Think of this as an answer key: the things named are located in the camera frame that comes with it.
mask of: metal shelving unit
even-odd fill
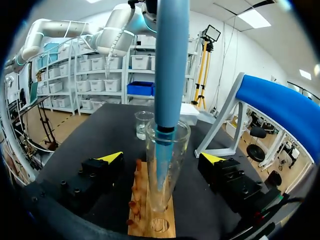
[[[183,95],[183,102],[189,103],[191,102],[192,92],[194,91],[195,85],[195,78],[199,71],[199,65],[201,61],[201,51],[202,48],[200,47],[201,39],[199,38],[196,43],[196,51],[195,52],[188,52],[188,59],[190,60],[189,66],[189,74],[185,75],[186,84],[185,90]],[[155,71],[152,70],[138,70],[138,69],[129,69],[130,65],[130,57],[132,51],[146,51],[146,52],[153,52],[156,50],[156,46],[150,45],[131,45],[130,49],[126,55],[126,62],[125,62],[125,78],[124,78],[124,103],[128,104],[128,98],[135,98],[135,99],[143,99],[143,100],[153,100],[154,96],[144,96],[144,95],[136,95],[136,94],[128,94],[127,92],[127,85],[131,82],[132,76],[130,74],[155,74]]]
[[[114,74],[114,73],[118,73],[121,74],[121,91],[118,92],[108,92],[108,91],[101,91],[101,92],[95,92],[95,91],[87,91],[87,92],[78,92],[77,89],[77,77],[81,76],[81,75],[90,75],[90,74],[105,74],[106,70],[105,69],[101,69],[101,70],[90,70],[90,71],[78,71],[78,58],[85,56],[85,55],[93,55],[96,54],[93,51],[88,51],[84,54],[79,54],[78,51],[76,51],[75,53],[75,63],[74,63],[74,84],[75,84],[75,94],[76,94],[76,102],[77,102],[77,109],[78,109],[78,113],[79,115],[81,114],[92,114],[94,112],[94,110],[85,110],[82,109],[81,106],[81,100],[83,98],[84,95],[87,96],[117,96],[117,97],[121,97],[121,103],[124,103],[125,100],[125,95],[124,95],[124,76],[125,76],[125,63],[126,63],[126,57],[122,58],[122,69],[110,69],[110,73]]]
[[[41,67],[40,69],[38,69],[37,71],[41,71],[41,70],[46,70],[45,71],[45,76],[46,76],[46,80],[43,80],[44,83],[46,83],[46,92],[47,93],[43,93],[43,94],[38,94],[37,96],[50,96],[50,100],[52,99],[51,97],[56,97],[56,96],[69,96],[70,98],[70,106],[68,107],[53,107],[51,106],[45,106],[45,109],[50,109],[51,111],[63,111],[63,112],[70,112],[73,115],[75,115],[76,110],[78,109],[78,106],[76,105],[76,94],[75,94],[75,84],[73,83],[73,79],[74,79],[74,75],[71,74],[71,61],[75,59],[75,46],[74,46],[74,41],[71,40],[70,41],[70,46],[69,46],[69,53],[68,53],[68,57],[67,58],[63,58],[63,59],[58,59],[56,61],[50,62],[50,58],[47,57],[47,62],[46,62],[46,66]],[[56,76],[56,77],[52,77],[49,78],[49,67],[52,67],[54,65],[57,64],[62,64],[62,63],[66,63],[68,64],[68,74],[67,75],[60,75],[60,76]],[[63,79],[62,81],[68,81],[67,85],[68,85],[68,89],[62,89],[61,91],[55,92],[55,93],[50,93],[50,88],[49,88],[49,84],[50,81],[53,80],[58,80],[58,79]]]

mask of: glass beaker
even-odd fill
[[[135,128],[136,128],[136,137],[140,140],[146,140],[146,125],[147,123],[155,117],[152,112],[149,111],[139,111],[135,114]]]
[[[153,211],[164,212],[179,177],[191,129],[179,121],[171,137],[161,139],[156,127],[154,119],[145,127],[150,205]]]

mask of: yellow label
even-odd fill
[[[98,160],[103,160],[103,161],[106,161],[108,162],[109,164],[115,160],[120,154],[123,154],[122,151],[120,152],[117,152],[117,153],[114,153],[114,154],[111,154],[111,155],[108,155],[108,156],[103,156],[103,157],[100,157],[100,158],[97,158]]]
[[[218,157],[218,156],[212,156],[212,155],[207,154],[207,153],[204,153],[204,152],[202,152],[202,154],[203,154],[203,156],[205,156],[205,158],[208,159],[208,161],[209,161],[210,163],[212,163],[212,164],[217,163],[217,162],[219,162],[219,161],[221,161],[221,160],[223,160],[223,161],[226,160],[226,159],[224,159],[224,158],[221,158],[221,157]]]

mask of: yellow tripod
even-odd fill
[[[196,89],[195,89],[194,100],[191,102],[191,104],[198,106],[198,108],[200,108],[201,103],[203,103],[204,110],[206,110],[205,88],[206,88],[206,84],[207,84],[207,78],[208,78],[208,72],[209,72],[209,62],[210,62],[210,57],[211,57],[210,51],[208,51],[208,55],[207,55],[207,46],[208,46],[208,42],[205,41],[204,46],[203,46],[203,55],[202,55],[199,78],[198,78],[198,82],[195,84]],[[201,85],[202,74],[204,72],[204,66],[205,66],[204,80],[203,80],[203,84]],[[202,90],[201,90],[201,94],[198,95],[200,86],[201,86]]]

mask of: ceiling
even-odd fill
[[[12,53],[16,53],[23,45],[31,23],[37,19],[77,21],[109,11],[117,4],[127,2],[128,0],[101,0],[91,4],[86,0],[44,0],[30,14],[30,20],[16,38]],[[284,13],[278,4],[273,2],[273,0],[190,0],[190,9],[218,19],[230,26],[234,25],[237,30],[264,48],[291,78],[309,81],[300,76],[299,69],[302,69],[311,73],[312,81],[318,81],[314,76],[316,57],[306,34],[293,16]],[[270,22],[271,27],[253,29],[236,16],[252,7]]]

